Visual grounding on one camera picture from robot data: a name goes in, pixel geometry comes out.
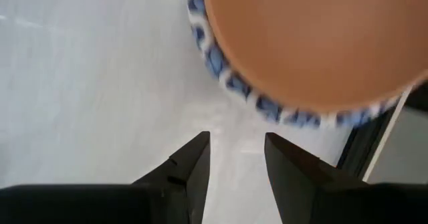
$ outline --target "table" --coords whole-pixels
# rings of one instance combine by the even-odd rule
[[[130,183],[208,130],[204,223],[280,223],[264,134],[336,164],[350,133],[276,126],[229,98],[186,0],[0,0],[0,57],[0,187]]]

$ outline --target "ceramic bowl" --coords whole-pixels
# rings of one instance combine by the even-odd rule
[[[240,96],[248,105],[272,122],[312,128],[360,126],[393,107],[401,96],[397,94],[362,108],[330,112],[307,111],[280,104],[254,88],[235,71],[235,68],[231,68],[211,29],[204,0],[187,0],[187,7],[197,47],[209,72],[219,81],[221,87]]]

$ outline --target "blue patterned rim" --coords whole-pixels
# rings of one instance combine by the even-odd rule
[[[360,110],[329,114],[306,112],[278,104],[252,88],[230,68],[209,25],[204,0],[187,0],[187,7],[192,32],[208,70],[219,80],[223,88],[237,94],[242,100],[254,106],[269,121],[300,127],[311,126],[312,128],[360,126],[397,104],[399,96]]]

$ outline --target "bowl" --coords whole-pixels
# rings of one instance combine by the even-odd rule
[[[280,124],[360,126],[427,75],[428,0],[188,0],[226,90]]]

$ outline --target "white table surface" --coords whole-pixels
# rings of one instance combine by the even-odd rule
[[[276,126],[199,56],[186,0],[0,0],[0,187],[130,183],[211,131],[204,223],[280,223],[263,155],[277,132],[336,164],[350,129]]]

